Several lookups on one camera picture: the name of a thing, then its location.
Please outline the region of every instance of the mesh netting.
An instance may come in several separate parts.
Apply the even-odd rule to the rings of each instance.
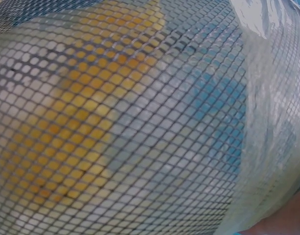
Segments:
[[[228,0],[2,1],[0,235],[213,234],[242,50]]]

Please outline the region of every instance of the skin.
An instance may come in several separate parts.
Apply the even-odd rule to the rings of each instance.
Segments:
[[[19,124],[0,158],[10,199],[32,210],[86,202],[111,178],[100,153],[115,117],[112,103],[104,100],[115,103],[130,91],[141,93],[139,81],[157,62],[149,53],[159,42],[141,33],[154,35],[163,28],[159,0],[141,8],[103,1],[89,12],[81,13],[66,50],[74,69],[65,74],[53,101]]]
[[[300,235],[300,191],[280,210],[242,235]]]

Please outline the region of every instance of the net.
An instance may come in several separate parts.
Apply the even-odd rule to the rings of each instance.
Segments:
[[[284,9],[263,40],[228,0],[2,1],[0,235],[230,234],[279,206],[300,182],[300,11]],[[288,87],[270,111],[266,75]],[[283,138],[257,151],[266,129]]]

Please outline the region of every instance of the orange object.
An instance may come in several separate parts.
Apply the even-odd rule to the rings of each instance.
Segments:
[[[1,154],[11,200],[31,208],[70,205],[103,187],[111,177],[101,157],[115,121],[111,104],[144,90],[140,80],[157,61],[148,53],[159,45],[149,35],[164,24],[159,0],[143,7],[104,1],[81,12],[66,50],[73,69],[53,102],[30,114]]]

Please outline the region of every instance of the plastic sheet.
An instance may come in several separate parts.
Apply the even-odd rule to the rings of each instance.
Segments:
[[[246,136],[231,207],[217,235],[254,225],[300,185],[300,9],[288,0],[231,3],[246,54]]]

